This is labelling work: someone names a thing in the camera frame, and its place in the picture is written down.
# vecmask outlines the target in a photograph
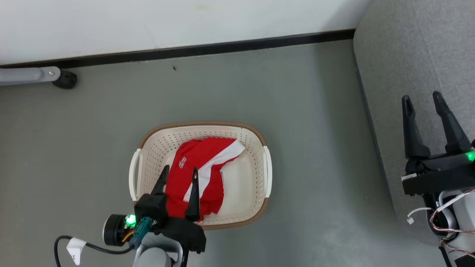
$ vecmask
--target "caster wheel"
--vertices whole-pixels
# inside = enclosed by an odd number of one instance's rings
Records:
[[[58,80],[53,82],[56,87],[61,89],[73,89],[76,83],[77,75],[67,70],[61,70]]]

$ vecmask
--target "yellow wire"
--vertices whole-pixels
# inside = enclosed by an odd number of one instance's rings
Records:
[[[127,238],[129,238],[129,236],[131,236],[132,234],[133,234],[133,230],[130,231],[130,232],[128,232],[128,233],[125,235],[125,237],[122,239],[122,243],[124,243],[124,242],[127,240]]]

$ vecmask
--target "green light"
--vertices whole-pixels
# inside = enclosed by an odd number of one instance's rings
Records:
[[[131,214],[127,217],[125,217],[125,224],[127,227],[135,227],[136,221],[135,221],[135,215]]]
[[[468,160],[470,160],[471,162],[475,160],[475,151],[467,152],[465,153],[465,155],[467,155]]]

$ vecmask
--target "gray fabric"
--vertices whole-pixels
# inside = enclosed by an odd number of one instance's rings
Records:
[[[375,0],[354,37],[354,52],[374,125],[393,206],[411,236],[437,243],[424,213],[409,225],[406,215],[424,206],[404,195],[401,98],[410,95],[424,144],[445,152],[446,139],[432,92],[441,91],[468,138],[475,137],[475,1]]]

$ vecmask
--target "white sticker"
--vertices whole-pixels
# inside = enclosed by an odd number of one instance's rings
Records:
[[[71,257],[73,258],[74,264],[76,264],[76,266],[79,266],[79,264],[81,263],[81,252],[83,251],[85,245],[86,241],[77,238],[72,238],[66,246],[66,249],[68,250],[69,254],[71,254]]]
[[[401,180],[404,181],[405,179],[414,178],[416,176],[417,176],[417,173],[409,174],[409,175],[406,175],[406,176],[402,176]]]

